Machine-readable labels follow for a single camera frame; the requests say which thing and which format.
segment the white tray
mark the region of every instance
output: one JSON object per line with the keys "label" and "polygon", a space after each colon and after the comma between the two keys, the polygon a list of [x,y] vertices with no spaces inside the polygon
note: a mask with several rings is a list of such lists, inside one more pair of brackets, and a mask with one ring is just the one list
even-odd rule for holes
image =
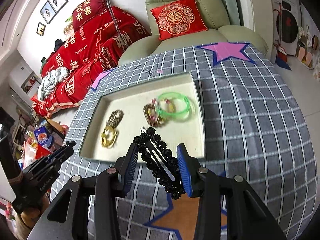
{"label": "white tray", "polygon": [[[117,158],[126,155],[133,138],[140,135],[140,128],[149,127],[143,114],[143,107],[164,92],[178,92],[187,96],[193,109],[187,120],[183,122],[170,120],[164,126],[155,128],[156,133],[172,150],[173,156],[176,156],[178,144],[184,143],[190,156],[203,158],[204,123],[191,73],[163,77],[102,96],[90,119],[79,155],[83,158],[108,162],[115,162]],[[117,109],[124,112],[122,121],[116,127],[118,137],[113,147],[105,148],[101,146],[100,134],[111,113]]]}

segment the orange star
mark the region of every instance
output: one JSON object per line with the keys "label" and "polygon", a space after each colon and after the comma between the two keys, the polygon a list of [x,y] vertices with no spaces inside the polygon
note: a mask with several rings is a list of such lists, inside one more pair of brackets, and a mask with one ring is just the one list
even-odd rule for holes
{"label": "orange star", "polygon": [[[179,240],[193,240],[200,198],[189,198],[187,194],[172,200],[167,194],[169,207],[146,226],[173,231]],[[227,216],[221,213],[221,226],[227,225]]]}

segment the green sofa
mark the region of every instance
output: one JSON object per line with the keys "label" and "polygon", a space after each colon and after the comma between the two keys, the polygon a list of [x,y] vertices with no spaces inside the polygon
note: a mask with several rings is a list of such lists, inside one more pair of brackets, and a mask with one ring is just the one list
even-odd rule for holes
{"label": "green sofa", "polygon": [[230,25],[228,12],[222,0],[196,0],[201,18],[208,28],[207,31],[185,34],[160,41],[158,25],[150,10],[173,1],[176,0],[146,0],[151,36],[133,43],[122,54],[119,59],[119,66],[168,50],[226,41],[249,41],[264,55],[267,53],[268,46],[259,34],[240,25]]}

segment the gold brooch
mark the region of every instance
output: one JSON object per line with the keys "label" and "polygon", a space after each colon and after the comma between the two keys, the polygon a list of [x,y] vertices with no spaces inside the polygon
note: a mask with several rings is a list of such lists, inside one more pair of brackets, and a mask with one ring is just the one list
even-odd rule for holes
{"label": "gold brooch", "polygon": [[103,133],[101,133],[101,145],[103,147],[110,148],[115,143],[118,136],[118,132],[115,130],[115,128],[121,122],[122,117],[123,112],[121,110],[116,110],[111,113],[109,120],[106,122]]}

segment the gray checkered tablecloth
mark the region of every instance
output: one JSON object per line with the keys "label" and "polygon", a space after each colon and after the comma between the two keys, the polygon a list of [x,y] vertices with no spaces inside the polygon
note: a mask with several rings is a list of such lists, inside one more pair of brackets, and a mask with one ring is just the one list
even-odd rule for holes
{"label": "gray checkered tablecloth", "polygon": [[[230,178],[236,174],[245,177],[287,238],[295,239],[309,223],[316,197],[316,159],[309,132],[296,100],[273,65],[252,45],[245,53],[256,65],[231,58],[212,67],[213,52],[189,47],[115,69],[101,80],[95,92],[88,92],[71,123],[66,140],[77,142],[75,153],[63,163],[51,198],[71,176],[94,176],[113,166],[78,156],[101,96],[163,76],[191,72],[205,124],[203,166],[216,174],[226,170]],[[89,207],[91,238],[93,204],[94,196]],[[130,193],[125,199],[117,199],[116,204],[123,239],[177,239],[174,232],[144,226],[168,207],[164,187],[145,165],[137,165]],[[226,239],[226,231],[221,234]]]}

